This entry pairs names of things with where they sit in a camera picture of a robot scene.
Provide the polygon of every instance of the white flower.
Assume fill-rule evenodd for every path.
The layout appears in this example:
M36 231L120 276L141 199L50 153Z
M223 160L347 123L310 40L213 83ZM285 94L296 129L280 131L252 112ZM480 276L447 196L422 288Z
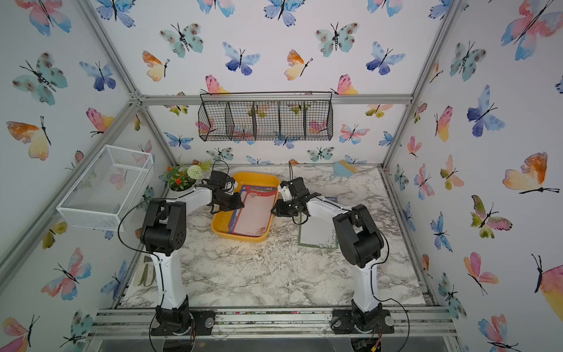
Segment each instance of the white flower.
M199 165L192 165L187 168L187 176L192 180L197 180L203 176L203 170Z

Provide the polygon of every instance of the hanging wire basket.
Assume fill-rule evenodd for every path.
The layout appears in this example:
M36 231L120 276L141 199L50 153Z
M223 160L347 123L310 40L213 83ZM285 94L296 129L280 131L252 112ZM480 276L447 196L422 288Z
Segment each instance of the hanging wire basket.
M256 98L239 99L238 94ZM332 138L330 92L202 93L200 97L198 125L203 141Z

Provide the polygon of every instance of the white marble table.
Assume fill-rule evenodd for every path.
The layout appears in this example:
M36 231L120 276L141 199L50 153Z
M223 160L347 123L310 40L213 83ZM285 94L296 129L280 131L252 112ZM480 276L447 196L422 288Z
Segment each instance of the white marble table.
M294 165L310 192L338 197L341 204L365 205L389 241L391 253L377 268L378 298L402 304L424 304L412 263L375 166L357 165L349 179L329 180L332 165ZM231 166L239 171L262 172L289 180L288 167ZM349 305L353 279L351 265L339 249L298 246L298 226L275 217L262 243L223 239L211 231L212 216L203 207L187 218L186 243L180 249L182 281L190 306L307 306ZM142 260L122 307L154 307L155 284L137 286Z

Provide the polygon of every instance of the white wire basket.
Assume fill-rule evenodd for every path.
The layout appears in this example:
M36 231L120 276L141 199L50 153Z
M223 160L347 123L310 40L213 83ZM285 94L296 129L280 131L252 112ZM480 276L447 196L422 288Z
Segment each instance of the white wire basket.
M70 225L117 230L125 213L141 201L153 173L152 154L105 145L57 210Z

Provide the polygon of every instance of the orange tray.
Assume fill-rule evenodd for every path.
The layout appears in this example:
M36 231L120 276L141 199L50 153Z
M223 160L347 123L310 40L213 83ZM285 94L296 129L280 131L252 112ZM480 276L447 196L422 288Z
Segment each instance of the orange tray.
M237 181L238 186L235 188L235 192L239 192L240 188L244 185L249 186L262 186L262 187L277 187L280 184L280 179L274 175L267 175L265 173L257 173L257 172L237 172L233 175L235 181ZM270 222L268 223L268 228L266 229L266 233L260 237L250 237L250 236L242 236L237 234L230 234L229 233L229 222L231 221L231 217L233 216L233 211L227 212L220 212L215 214L213 217L213 222L211 222L211 229L213 232L218 234L223 238L228 239L236 239L239 241L245 242L263 242L266 237L268 237L268 233L270 232L270 225L272 224L273 215L270 215Z

